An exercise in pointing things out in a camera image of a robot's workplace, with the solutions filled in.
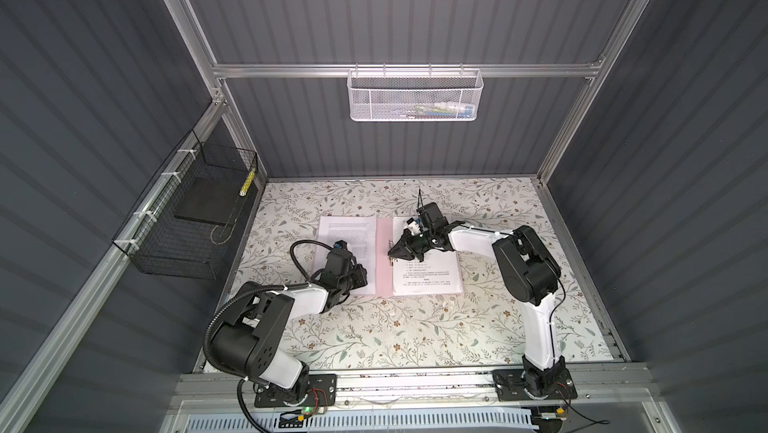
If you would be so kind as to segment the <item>white sheet with XDOF header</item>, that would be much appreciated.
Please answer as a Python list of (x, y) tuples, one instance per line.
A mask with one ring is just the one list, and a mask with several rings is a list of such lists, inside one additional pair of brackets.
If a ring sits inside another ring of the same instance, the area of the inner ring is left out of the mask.
[(391, 259), (395, 296), (462, 294), (464, 285), (456, 252), (430, 250), (424, 261)]

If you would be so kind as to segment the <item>pink file folder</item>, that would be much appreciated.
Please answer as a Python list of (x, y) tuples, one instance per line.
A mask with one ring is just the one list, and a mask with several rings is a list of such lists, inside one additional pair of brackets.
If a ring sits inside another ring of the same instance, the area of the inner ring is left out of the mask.
[(374, 296), (392, 297), (392, 264), (388, 257), (388, 250), (394, 245), (394, 242), (400, 238), (402, 230), (405, 227), (407, 219), (405, 217), (375, 217), (376, 227), (376, 288), (377, 293)]

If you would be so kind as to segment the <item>white printed paper sheet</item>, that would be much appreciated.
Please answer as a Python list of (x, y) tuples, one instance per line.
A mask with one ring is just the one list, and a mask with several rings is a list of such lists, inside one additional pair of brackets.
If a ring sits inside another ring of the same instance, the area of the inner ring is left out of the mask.
[(373, 216), (320, 218), (316, 239), (330, 246), (338, 240), (345, 241), (347, 249), (367, 271), (367, 285), (353, 290), (353, 295), (374, 296), (377, 293), (376, 227), (377, 220)]

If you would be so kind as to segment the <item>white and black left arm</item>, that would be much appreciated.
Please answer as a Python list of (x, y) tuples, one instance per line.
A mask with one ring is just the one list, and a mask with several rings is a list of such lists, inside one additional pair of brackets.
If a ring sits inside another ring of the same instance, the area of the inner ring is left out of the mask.
[(367, 271), (347, 243), (328, 245), (325, 266), (288, 285), (246, 282), (208, 324), (203, 339), (206, 361), (220, 372), (269, 388), (289, 404), (305, 399), (309, 366), (284, 352), (280, 343), (289, 321), (327, 313), (351, 292), (367, 285)]

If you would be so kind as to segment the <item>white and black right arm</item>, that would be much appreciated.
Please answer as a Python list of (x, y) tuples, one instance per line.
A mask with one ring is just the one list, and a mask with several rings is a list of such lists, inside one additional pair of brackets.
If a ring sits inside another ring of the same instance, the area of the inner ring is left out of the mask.
[(556, 393), (568, 373), (554, 323), (562, 272), (537, 232), (528, 225), (496, 231), (460, 220), (450, 222), (434, 202), (418, 207), (417, 214), (406, 221), (388, 256), (423, 261), (428, 252), (441, 251), (494, 259), (507, 291), (522, 306), (524, 390), (534, 399)]

